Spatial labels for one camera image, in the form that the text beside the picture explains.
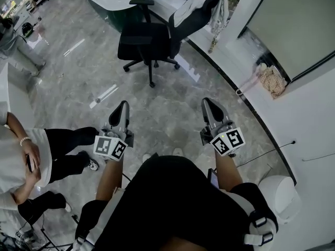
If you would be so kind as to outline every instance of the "black office chair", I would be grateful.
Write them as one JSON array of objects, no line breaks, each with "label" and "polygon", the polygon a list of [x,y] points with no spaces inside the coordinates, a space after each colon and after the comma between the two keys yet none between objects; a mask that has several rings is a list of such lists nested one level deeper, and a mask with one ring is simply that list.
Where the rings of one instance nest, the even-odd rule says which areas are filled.
[{"label": "black office chair", "polygon": [[127,23],[121,33],[118,58],[121,60],[133,60],[124,66],[125,72],[129,67],[144,61],[149,67],[150,86],[154,87],[152,81],[151,61],[164,61],[174,64],[176,70],[180,65],[173,60],[179,53],[181,41],[205,26],[211,18],[211,10],[219,0],[206,0],[202,8],[196,9],[178,27],[174,27],[174,14],[169,18],[168,27],[165,24],[151,23],[148,5],[154,5],[151,0],[131,0],[130,5],[141,6],[147,22]]}]

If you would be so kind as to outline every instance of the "chair seat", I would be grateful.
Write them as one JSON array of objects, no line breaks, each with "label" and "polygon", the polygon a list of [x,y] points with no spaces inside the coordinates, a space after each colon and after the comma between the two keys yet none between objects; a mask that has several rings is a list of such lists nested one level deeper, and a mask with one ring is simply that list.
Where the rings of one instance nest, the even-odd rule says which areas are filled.
[{"label": "chair seat", "polygon": [[[159,23],[137,22],[126,24],[122,37],[152,37],[150,45],[141,46],[144,58],[164,60],[170,53],[169,31],[166,25]],[[119,43],[118,58],[121,60],[141,60],[136,45]]]}]

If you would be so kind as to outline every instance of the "bracelet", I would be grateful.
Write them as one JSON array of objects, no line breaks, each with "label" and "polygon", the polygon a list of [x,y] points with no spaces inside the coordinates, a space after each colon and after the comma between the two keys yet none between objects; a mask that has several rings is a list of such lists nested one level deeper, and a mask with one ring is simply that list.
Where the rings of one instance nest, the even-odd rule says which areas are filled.
[{"label": "bracelet", "polygon": [[23,143],[23,141],[25,141],[25,140],[31,140],[31,138],[28,137],[28,136],[25,136],[23,139],[21,139],[21,140],[20,140],[20,146],[21,146],[21,147],[22,147],[22,143]]}]

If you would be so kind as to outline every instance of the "black helmet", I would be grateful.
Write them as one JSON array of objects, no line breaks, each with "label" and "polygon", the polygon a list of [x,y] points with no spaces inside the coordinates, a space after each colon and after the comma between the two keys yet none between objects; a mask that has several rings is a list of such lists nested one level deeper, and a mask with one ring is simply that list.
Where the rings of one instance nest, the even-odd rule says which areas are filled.
[{"label": "black helmet", "polygon": [[34,28],[29,22],[26,22],[22,25],[22,34],[24,37],[30,36],[33,31]]}]

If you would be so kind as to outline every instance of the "black phone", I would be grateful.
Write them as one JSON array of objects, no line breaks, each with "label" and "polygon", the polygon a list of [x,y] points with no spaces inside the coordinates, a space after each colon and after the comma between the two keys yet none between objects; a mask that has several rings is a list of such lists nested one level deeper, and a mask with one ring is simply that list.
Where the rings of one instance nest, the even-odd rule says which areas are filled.
[{"label": "black phone", "polygon": [[31,163],[30,163],[29,154],[27,154],[26,159],[27,159],[27,165],[28,165],[29,171],[32,172],[32,170],[31,170]]},{"label": "black phone", "polygon": [[215,188],[219,189],[218,176],[216,175],[216,172],[213,169],[210,168],[208,170],[207,178]]}]

